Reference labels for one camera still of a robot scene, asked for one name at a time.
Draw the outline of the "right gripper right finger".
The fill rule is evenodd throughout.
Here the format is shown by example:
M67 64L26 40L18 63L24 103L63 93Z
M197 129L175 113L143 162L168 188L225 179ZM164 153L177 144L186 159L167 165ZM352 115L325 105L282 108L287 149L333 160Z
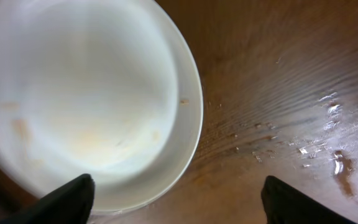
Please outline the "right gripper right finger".
M261 199L267 224L355 224L272 175L265 179Z

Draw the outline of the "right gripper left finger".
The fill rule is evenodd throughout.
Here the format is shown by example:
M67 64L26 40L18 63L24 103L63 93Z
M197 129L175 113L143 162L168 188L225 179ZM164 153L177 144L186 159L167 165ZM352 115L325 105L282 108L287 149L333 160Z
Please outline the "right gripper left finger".
M86 224L94 202L95 183L82 174L42 197L0 224L79 223Z

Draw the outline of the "white plate top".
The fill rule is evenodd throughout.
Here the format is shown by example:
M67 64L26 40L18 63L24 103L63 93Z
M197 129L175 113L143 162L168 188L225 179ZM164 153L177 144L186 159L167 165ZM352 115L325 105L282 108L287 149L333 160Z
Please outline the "white plate top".
M143 207L202 123L195 60L155 1L0 1L0 168L32 195L89 174L94 212Z

